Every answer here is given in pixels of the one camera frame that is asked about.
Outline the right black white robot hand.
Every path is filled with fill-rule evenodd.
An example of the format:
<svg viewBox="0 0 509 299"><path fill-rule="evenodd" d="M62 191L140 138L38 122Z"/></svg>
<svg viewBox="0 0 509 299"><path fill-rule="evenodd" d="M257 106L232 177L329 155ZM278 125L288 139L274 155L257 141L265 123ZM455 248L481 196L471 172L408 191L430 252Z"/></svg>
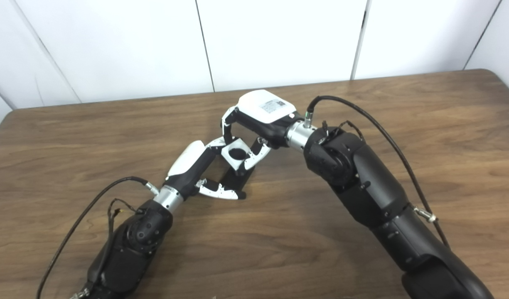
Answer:
<svg viewBox="0 0 509 299"><path fill-rule="evenodd" d="M229 108L221 118L225 144L233 144L237 140L231 132L234 123L256 133L258 139L252 147L245 149L245 159L240 162L228 159L234 172L243 176L264 159L270 150L289 147L288 131L303 120L304 117L293 104L269 91L255 90L241 96L239 102Z"/></svg>

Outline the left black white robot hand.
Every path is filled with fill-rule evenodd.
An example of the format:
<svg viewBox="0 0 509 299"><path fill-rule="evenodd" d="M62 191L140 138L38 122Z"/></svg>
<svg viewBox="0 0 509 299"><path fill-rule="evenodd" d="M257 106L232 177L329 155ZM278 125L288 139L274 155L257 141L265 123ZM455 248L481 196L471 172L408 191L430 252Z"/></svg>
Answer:
<svg viewBox="0 0 509 299"><path fill-rule="evenodd" d="M246 199L246 193L240 189L234 189L226 186L223 182L202 177L215 158L221 155L225 145L222 137L216 138L206 145L201 140L189 144L173 163L163 187L174 189L173 193L180 195L183 199L195 194L217 199Z"/></svg>

